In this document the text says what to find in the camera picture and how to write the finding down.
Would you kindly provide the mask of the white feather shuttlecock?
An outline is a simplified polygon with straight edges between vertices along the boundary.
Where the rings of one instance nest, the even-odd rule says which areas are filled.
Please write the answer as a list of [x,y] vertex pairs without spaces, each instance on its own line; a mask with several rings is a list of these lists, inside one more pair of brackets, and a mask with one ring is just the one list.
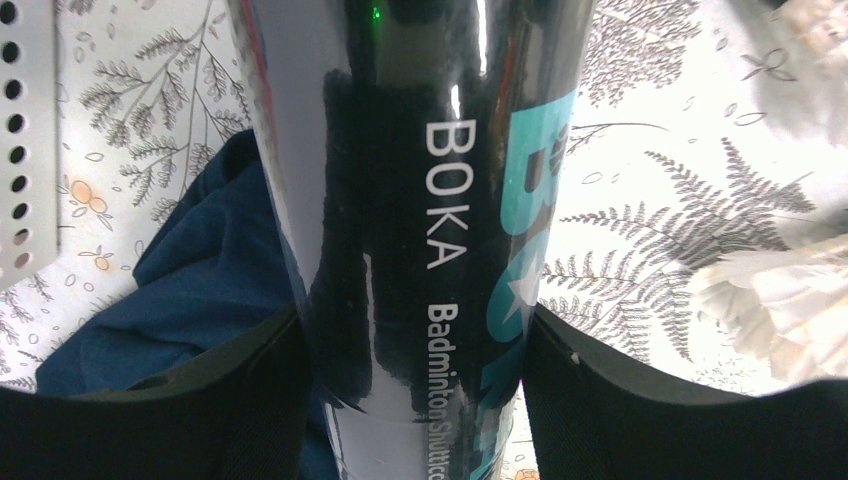
[[723,254],[689,279],[690,305],[740,354],[793,384],[847,376],[847,237]]

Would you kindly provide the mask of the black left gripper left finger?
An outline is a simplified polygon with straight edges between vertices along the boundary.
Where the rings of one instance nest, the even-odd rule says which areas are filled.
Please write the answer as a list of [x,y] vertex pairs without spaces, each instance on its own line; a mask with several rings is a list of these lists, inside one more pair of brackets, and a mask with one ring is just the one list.
[[126,391],[1,393],[5,479],[293,479],[310,367],[296,310]]

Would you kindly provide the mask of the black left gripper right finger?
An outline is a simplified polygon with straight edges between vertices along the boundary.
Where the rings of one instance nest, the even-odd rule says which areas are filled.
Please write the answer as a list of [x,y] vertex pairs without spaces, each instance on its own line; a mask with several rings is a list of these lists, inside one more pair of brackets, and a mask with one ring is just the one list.
[[536,312],[523,389],[545,479],[843,479],[847,384],[764,397],[648,366]]

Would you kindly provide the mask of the black shuttlecock tube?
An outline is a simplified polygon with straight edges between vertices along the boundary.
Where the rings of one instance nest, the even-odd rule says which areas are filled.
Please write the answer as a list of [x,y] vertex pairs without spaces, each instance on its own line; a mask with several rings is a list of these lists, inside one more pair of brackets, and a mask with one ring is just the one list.
[[232,1],[344,479],[496,479],[591,1]]

